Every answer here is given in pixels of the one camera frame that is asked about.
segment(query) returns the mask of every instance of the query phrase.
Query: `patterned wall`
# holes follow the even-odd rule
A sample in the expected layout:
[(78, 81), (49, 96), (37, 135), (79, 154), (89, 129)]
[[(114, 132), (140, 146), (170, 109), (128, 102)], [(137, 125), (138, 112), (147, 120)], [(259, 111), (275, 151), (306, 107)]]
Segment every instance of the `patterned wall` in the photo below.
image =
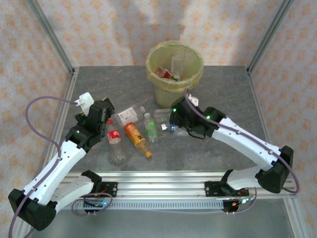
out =
[(73, 66), (144, 65), (167, 40), (248, 65), (283, 0), (39, 0)]
[(269, 135), (295, 151), (300, 198), (317, 234), (317, 4), (292, 4), (252, 75)]
[[(69, 78), (25, 0), (0, 4), (0, 237), (7, 237), (13, 212), (7, 196), (23, 189), (38, 172), (48, 144), (26, 124), (25, 107), (43, 95), (62, 96)], [(30, 121), (51, 135), (59, 103), (33, 105)]]

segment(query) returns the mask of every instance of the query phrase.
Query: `yellow trash bin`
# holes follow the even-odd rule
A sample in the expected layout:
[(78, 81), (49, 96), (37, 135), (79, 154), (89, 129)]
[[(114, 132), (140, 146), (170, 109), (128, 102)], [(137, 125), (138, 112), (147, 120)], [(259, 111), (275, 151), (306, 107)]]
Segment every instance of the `yellow trash bin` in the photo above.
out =
[[(171, 72), (172, 57), (183, 59), (182, 78), (176, 82), (171, 79), (160, 78), (155, 74), (159, 67)], [(200, 53), (190, 45), (180, 41), (159, 43), (152, 48), (146, 60), (148, 80), (154, 84), (155, 102), (161, 108), (170, 106), (184, 95), (185, 89), (192, 89), (203, 75), (204, 62)]]

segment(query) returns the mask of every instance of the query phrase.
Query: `bottle cap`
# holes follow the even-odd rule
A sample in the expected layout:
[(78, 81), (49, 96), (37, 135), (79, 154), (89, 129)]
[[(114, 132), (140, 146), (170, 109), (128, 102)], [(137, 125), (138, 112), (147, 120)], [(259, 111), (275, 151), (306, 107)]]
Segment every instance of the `bottle cap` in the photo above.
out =
[(145, 113), (145, 108), (143, 106), (140, 107), (141, 112)]
[(145, 156), (146, 156), (147, 158), (151, 157), (151, 156), (152, 156), (152, 152), (151, 152), (151, 151), (148, 151), (147, 153), (145, 153)]
[(146, 119), (148, 119), (148, 118), (150, 118), (150, 117), (151, 117), (151, 114), (149, 114), (149, 113), (145, 113), (145, 114), (144, 114), (144, 117), (145, 117)]

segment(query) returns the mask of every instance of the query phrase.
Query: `red label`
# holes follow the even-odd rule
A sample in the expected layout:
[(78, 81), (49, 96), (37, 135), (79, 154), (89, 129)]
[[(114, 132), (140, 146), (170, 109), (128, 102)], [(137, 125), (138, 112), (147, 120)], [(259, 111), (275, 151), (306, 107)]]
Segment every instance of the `red label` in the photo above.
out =
[(112, 130), (108, 133), (108, 141), (111, 141), (112, 139), (120, 138), (120, 132), (118, 130)]

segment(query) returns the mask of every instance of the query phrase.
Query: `plastic container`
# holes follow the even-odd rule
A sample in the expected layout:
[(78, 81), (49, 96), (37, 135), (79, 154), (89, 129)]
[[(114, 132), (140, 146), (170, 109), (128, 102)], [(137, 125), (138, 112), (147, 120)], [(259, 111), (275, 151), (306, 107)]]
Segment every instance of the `plastic container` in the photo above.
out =
[(147, 138), (150, 142), (156, 142), (159, 139), (157, 125), (154, 119), (151, 117), (151, 114), (145, 113), (144, 118), (144, 126)]
[(152, 152), (149, 150), (146, 139), (141, 135), (133, 122), (126, 124), (123, 129), (138, 151), (145, 154), (147, 158), (152, 156)]
[[(181, 57), (183, 63), (177, 62), (182, 67), (173, 69), (180, 71), (181, 81), (160, 78), (155, 74), (159, 67), (172, 71), (172, 58)], [(204, 62), (200, 53), (190, 45), (180, 41), (162, 42), (152, 48), (146, 60), (148, 80), (154, 84), (155, 102), (161, 108), (170, 106), (184, 95), (186, 88), (194, 88), (200, 81), (204, 71)]]
[(108, 142), (111, 147), (112, 161), (116, 164), (121, 164), (126, 161), (126, 156), (123, 151), (120, 132), (115, 128), (112, 119), (107, 121)]
[(169, 120), (171, 109), (157, 109), (154, 111), (155, 122), (166, 122)]
[(143, 114), (145, 113), (144, 107), (131, 106), (126, 110), (117, 113), (114, 117), (118, 121), (121, 127), (124, 127), (130, 122), (137, 122), (143, 119)]

